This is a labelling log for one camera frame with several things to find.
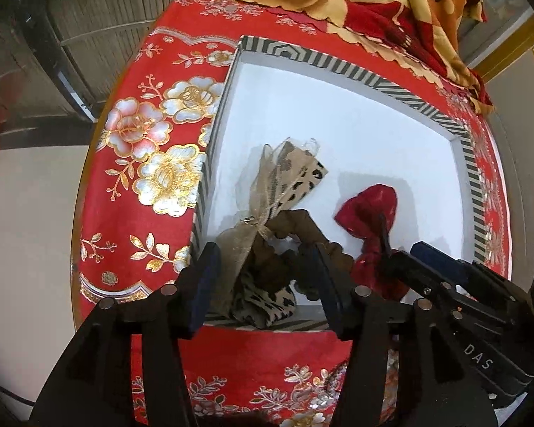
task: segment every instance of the floral tablecloth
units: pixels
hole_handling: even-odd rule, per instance
[[[377,39],[347,43],[320,21],[234,0],[175,0],[157,20],[114,92],[83,206],[75,321],[103,296],[146,297],[190,261],[200,169],[223,81],[242,35],[279,39],[370,69],[457,119],[473,141],[487,228],[485,263],[507,276],[510,246],[503,185],[486,122],[466,92]],[[261,92],[257,91],[257,101]],[[146,422],[140,340],[132,392]],[[244,331],[204,326],[181,343],[198,415],[268,409],[285,427],[328,423],[350,352],[331,332]],[[394,354],[384,415],[394,407]]]

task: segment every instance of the red satin fabric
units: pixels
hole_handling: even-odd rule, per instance
[[[386,228],[392,229],[396,218],[396,190],[384,184],[375,184],[356,197],[348,199],[334,220],[354,237],[364,240],[362,255],[358,257],[350,276],[358,285],[368,286],[383,298],[399,301],[409,290],[397,279],[379,274],[378,264],[382,256],[380,214],[386,218]]]

